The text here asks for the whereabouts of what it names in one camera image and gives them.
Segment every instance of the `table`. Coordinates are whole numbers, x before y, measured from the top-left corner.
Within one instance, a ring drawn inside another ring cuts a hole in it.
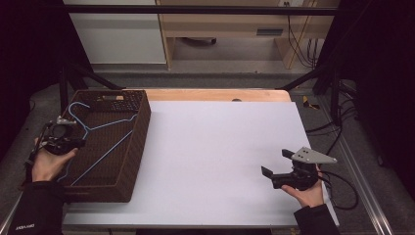
[[[64,226],[296,226],[293,212],[299,203],[273,189],[260,170],[264,165],[274,173],[290,172],[292,163],[281,157],[281,149],[295,152],[309,147],[287,92],[149,89],[147,93],[152,117],[131,201],[72,204]],[[165,101],[167,94],[173,101]],[[180,94],[183,99],[177,101]],[[223,102],[249,100],[254,94],[282,102]],[[214,97],[216,101],[201,101]]]

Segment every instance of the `black metal frame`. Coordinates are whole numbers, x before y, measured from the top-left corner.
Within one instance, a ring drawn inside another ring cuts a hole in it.
[[[43,11],[65,11],[66,13],[78,14],[215,14],[215,15],[287,15],[287,16],[350,16],[357,14],[357,20],[346,30],[345,36],[339,41],[324,64],[317,65],[317,68],[297,80],[279,88],[291,90],[298,85],[319,77],[313,87],[316,94],[324,94],[330,84],[332,85],[331,116],[335,124],[341,123],[338,114],[339,100],[339,75],[337,70],[342,63],[342,54],[347,47],[347,40],[353,28],[358,24],[364,10],[370,5],[368,1],[363,11],[339,9],[339,8],[297,8],[297,7],[234,7],[234,6],[131,6],[131,5],[44,5]],[[122,89],[106,81],[101,76],[83,69],[78,65],[70,65],[76,71],[93,78],[110,89]]]

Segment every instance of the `white cabinet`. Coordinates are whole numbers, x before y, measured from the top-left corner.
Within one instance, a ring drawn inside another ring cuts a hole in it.
[[[82,5],[155,5],[154,0],[64,0]],[[165,64],[157,14],[70,14],[91,64]]]

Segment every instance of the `brown woven basket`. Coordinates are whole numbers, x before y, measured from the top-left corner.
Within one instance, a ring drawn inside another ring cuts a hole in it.
[[[87,132],[79,121],[92,130],[88,130],[85,137],[85,147],[69,164],[68,175],[60,180],[68,201],[129,202],[151,116],[146,92],[79,90],[72,98],[70,110],[78,118],[72,138],[83,138]],[[63,118],[75,120],[69,108]],[[93,164],[95,166],[85,173]],[[64,168],[59,177],[65,173]]]

